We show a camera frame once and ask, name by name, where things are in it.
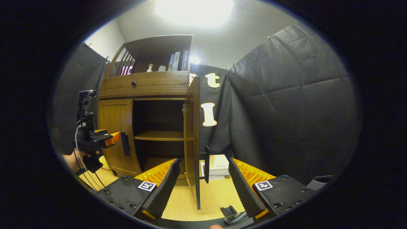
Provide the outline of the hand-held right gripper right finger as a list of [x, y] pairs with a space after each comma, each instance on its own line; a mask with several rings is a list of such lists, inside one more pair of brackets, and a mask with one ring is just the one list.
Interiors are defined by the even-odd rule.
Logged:
[[295, 210], [315, 193], [289, 175], [272, 176], [235, 158], [229, 173], [249, 218], [264, 220]]

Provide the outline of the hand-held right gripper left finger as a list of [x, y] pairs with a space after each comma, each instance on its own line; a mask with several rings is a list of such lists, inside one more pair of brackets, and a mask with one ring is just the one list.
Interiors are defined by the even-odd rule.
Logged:
[[180, 173], [180, 159], [164, 162], [137, 177], [122, 176], [100, 189], [111, 206], [142, 220], [162, 217]]

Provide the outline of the black door handle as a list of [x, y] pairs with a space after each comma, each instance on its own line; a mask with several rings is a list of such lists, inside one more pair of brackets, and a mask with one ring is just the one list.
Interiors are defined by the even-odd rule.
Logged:
[[205, 180], [205, 182], [208, 184], [209, 183], [209, 166], [210, 166], [210, 147], [208, 145], [205, 145], [204, 147], [204, 152], [200, 153], [200, 156], [203, 156], [204, 162], [205, 162], [205, 168], [204, 172], [202, 172], [202, 177]]
[[128, 142], [128, 135], [125, 132], [121, 132], [121, 142], [124, 155], [130, 157], [130, 146]]

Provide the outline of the wooden shoe cabinet door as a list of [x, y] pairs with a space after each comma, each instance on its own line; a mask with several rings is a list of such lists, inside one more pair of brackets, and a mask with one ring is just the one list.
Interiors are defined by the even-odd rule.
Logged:
[[109, 133], [127, 134], [128, 153], [123, 150], [122, 142], [119, 140], [114, 146], [104, 149], [103, 155], [112, 171], [135, 177], [141, 174], [141, 167], [134, 145], [133, 102], [133, 99], [100, 100], [97, 126], [98, 129], [106, 129]]
[[199, 77], [195, 76], [189, 85], [184, 102], [184, 155], [185, 174], [193, 203], [197, 210], [200, 204], [199, 164]]

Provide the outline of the wooden double-door shoe cabinet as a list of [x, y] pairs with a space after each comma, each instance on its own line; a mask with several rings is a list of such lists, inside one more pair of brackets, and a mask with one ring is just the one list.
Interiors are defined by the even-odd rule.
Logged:
[[[191, 50], [193, 35], [160, 35], [123, 43], [108, 66], [102, 81], [134, 73], [144, 73], [149, 64], [152, 71], [158, 72], [159, 66], [168, 69], [170, 55], [180, 52], [178, 71], [184, 50]], [[133, 134], [145, 130], [182, 131], [184, 135], [184, 102], [191, 83], [188, 85], [161, 85], [100, 91], [100, 100], [133, 99]], [[160, 142], [134, 139], [135, 150], [141, 167], [141, 173], [161, 163], [179, 158], [181, 173], [185, 178], [185, 155], [183, 142]]]

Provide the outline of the wooden cabinet shelf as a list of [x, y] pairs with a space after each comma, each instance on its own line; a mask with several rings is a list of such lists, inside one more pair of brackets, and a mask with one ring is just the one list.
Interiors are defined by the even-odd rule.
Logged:
[[134, 139], [160, 142], [183, 142], [184, 135], [182, 131], [145, 130], [135, 134]]

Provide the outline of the wooden cabinet drawer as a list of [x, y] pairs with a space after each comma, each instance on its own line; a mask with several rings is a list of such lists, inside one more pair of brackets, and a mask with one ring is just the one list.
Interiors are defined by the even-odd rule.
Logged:
[[135, 88], [131, 82], [135, 80], [136, 87], [151, 87], [161, 85], [188, 85], [188, 71], [164, 71], [164, 72], [144, 72], [109, 77], [102, 81], [100, 91]]

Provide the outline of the white flat book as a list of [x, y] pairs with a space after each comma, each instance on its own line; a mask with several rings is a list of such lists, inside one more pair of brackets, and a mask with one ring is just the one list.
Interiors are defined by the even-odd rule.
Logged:
[[[204, 172], [205, 163], [201, 162], [200, 167], [201, 167], [200, 179], [204, 180], [204, 178], [205, 178], [205, 172]], [[215, 175], [209, 175], [208, 180], [209, 181], [211, 181], [211, 180], [221, 180], [221, 179], [225, 179], [228, 176], [230, 176], [230, 173], [228, 173], [228, 172], [226, 172], [226, 173], [215, 173]]]

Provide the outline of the beige paperback book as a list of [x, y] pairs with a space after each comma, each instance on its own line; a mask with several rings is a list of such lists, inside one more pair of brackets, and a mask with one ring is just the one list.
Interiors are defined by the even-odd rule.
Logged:
[[210, 155], [209, 175], [217, 176], [229, 173], [229, 161], [225, 155]]

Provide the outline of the black backdrop cloth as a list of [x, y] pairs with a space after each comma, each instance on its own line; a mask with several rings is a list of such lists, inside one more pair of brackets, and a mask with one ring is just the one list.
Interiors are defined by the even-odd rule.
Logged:
[[[293, 24], [230, 69], [192, 64], [191, 50], [190, 79], [200, 83], [199, 153], [208, 145], [212, 153], [303, 184], [346, 167], [362, 125], [360, 104], [349, 72], [319, 34]], [[75, 147], [80, 91], [96, 91], [85, 110], [98, 128], [99, 89], [110, 64], [85, 44], [68, 61], [51, 117], [57, 152], [68, 155]]]

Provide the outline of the large ceiling light panel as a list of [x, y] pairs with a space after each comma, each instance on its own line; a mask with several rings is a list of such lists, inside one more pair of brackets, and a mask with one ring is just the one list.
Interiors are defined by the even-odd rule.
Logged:
[[155, 12], [167, 22], [210, 27], [227, 21], [233, 6], [233, 0], [157, 0]]

